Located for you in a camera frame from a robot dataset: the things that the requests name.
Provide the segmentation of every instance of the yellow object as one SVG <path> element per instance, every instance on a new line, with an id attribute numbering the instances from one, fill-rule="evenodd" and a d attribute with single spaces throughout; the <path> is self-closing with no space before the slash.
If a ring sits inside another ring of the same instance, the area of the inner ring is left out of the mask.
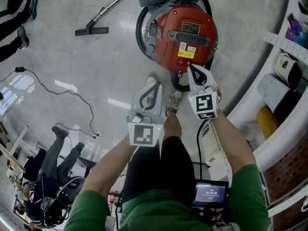
<path id="1" fill-rule="evenodd" d="M 263 107 L 257 113 L 257 122 L 267 140 L 280 126 L 280 122 L 268 107 Z"/>
<path id="2" fill-rule="evenodd" d="M 181 51 L 180 50 L 179 53 L 178 53 L 178 56 L 193 59 L 194 58 L 194 52 L 191 52 L 191 51 Z"/>

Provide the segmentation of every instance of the pegboard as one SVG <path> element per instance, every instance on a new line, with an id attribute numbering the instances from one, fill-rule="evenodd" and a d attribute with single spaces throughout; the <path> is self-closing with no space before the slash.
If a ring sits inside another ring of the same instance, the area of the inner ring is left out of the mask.
<path id="1" fill-rule="evenodd" d="M 304 47 L 270 32 L 266 34 L 264 40 L 271 45 L 278 45 L 281 50 L 289 53 L 308 65 L 308 50 Z"/>

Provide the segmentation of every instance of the green shirt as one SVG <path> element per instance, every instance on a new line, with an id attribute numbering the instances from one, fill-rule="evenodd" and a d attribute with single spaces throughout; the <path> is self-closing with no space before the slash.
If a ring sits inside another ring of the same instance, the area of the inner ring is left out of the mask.
<path id="1" fill-rule="evenodd" d="M 211 231 L 189 206 L 189 199 L 165 190 L 151 190 L 123 204 L 121 231 Z M 107 200 L 96 192 L 84 191 L 74 201 L 64 231 L 104 231 L 109 215 Z M 226 206 L 226 222 L 242 231 L 266 231 L 268 211 L 258 169 L 248 165 L 232 181 Z"/>

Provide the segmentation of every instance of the small display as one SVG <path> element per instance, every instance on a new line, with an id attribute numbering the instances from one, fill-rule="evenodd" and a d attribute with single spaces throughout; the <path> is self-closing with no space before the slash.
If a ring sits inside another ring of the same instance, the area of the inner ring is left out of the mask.
<path id="1" fill-rule="evenodd" d="M 222 207 L 228 189 L 228 183 L 198 182 L 195 189 L 194 207 Z"/>

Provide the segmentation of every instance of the black device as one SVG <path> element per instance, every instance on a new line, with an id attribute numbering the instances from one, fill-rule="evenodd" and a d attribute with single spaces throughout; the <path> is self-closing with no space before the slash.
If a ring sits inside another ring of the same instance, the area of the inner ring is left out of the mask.
<path id="1" fill-rule="evenodd" d="M 228 194 L 227 181 L 197 180 L 192 207 L 223 208 Z"/>

